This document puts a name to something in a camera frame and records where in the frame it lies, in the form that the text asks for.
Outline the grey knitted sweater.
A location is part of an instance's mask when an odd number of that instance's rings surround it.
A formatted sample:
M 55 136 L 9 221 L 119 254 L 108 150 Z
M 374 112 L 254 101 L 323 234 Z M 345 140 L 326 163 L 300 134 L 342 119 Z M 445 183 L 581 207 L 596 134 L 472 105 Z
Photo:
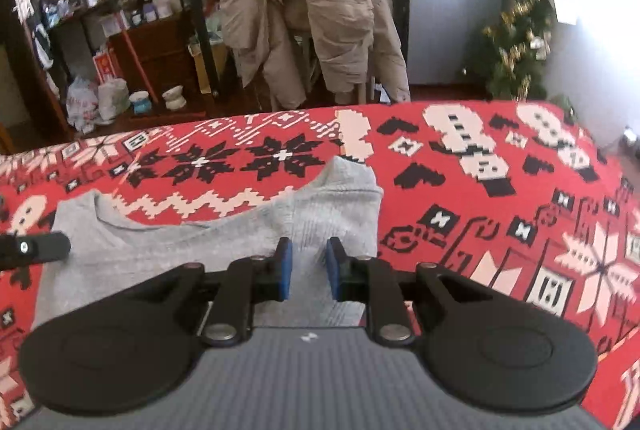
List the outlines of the grey knitted sweater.
M 299 190 L 215 221 L 140 224 L 93 190 L 56 208 L 53 228 L 70 240 L 70 256 L 44 266 L 34 323 L 41 325 L 186 262 L 223 271 L 239 258 L 270 256 L 287 237 L 293 245 L 290 298 L 258 304 L 255 322 L 355 325 L 363 306 L 333 300 L 323 249 L 337 237 L 351 256 L 375 256 L 382 198 L 373 170 L 341 157 L 330 160 Z

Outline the white plastic bag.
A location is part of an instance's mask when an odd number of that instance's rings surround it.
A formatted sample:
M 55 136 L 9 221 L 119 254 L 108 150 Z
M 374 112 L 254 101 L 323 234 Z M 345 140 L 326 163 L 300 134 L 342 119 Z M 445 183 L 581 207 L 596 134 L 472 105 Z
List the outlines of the white plastic bag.
M 107 126 L 130 106 L 127 83 L 122 78 L 97 84 L 76 77 L 67 88 L 66 116 L 68 124 L 86 134 L 96 126 Z

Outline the red patterned christmas blanket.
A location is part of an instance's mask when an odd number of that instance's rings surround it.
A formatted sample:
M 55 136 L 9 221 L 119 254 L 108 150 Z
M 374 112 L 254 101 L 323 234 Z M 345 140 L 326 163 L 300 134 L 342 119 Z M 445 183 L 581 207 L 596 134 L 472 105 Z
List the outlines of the red patterned christmas blanket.
M 5 156 L 1 227 L 36 234 L 64 199 L 110 196 L 145 224 L 225 218 L 367 164 L 384 198 L 378 255 L 421 261 L 580 326 L 598 352 L 585 408 L 608 428 L 639 413 L 639 195 L 552 105 L 320 108 L 147 128 Z

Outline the blue ceramic pet bowl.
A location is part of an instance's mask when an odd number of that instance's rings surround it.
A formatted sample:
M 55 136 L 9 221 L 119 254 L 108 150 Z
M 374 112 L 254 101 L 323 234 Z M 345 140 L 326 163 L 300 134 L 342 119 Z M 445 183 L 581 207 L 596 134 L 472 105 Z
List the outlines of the blue ceramic pet bowl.
M 152 110 L 152 103 L 148 91 L 137 91 L 129 95 L 132 111 L 135 115 L 144 115 Z

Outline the red and white box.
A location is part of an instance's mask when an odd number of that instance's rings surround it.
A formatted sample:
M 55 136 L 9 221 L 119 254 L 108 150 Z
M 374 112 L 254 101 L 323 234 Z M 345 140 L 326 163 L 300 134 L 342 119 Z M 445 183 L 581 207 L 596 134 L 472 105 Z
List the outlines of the red and white box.
M 92 57 L 99 83 L 104 84 L 122 76 L 115 53 L 111 49 L 103 49 Z

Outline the white ceramic pet bowl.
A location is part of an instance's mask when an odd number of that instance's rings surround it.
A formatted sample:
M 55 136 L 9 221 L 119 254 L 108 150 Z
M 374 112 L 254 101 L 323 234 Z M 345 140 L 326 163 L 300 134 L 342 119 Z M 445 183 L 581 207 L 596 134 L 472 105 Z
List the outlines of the white ceramic pet bowl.
M 186 99 L 183 96 L 183 86 L 173 86 L 162 94 L 165 106 L 171 112 L 183 109 Z

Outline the decorated christmas tree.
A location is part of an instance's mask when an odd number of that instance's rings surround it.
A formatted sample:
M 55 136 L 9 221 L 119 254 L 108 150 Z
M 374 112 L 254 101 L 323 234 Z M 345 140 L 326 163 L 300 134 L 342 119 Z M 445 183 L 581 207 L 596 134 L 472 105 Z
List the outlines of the decorated christmas tree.
M 469 78 L 495 100 L 543 100 L 542 70 L 551 51 L 553 0 L 506 0 L 495 23 L 468 49 Z

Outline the beige jacket on chair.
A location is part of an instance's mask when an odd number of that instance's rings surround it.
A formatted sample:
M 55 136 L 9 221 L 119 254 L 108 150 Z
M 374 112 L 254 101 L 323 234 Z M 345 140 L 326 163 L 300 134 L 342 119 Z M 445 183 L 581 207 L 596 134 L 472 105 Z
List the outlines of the beige jacket on chair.
M 296 51 L 310 34 L 326 88 L 349 96 L 375 78 L 396 103 L 410 101 L 405 57 L 388 0 L 220 0 L 222 38 L 244 84 L 262 76 L 284 109 L 307 99 Z

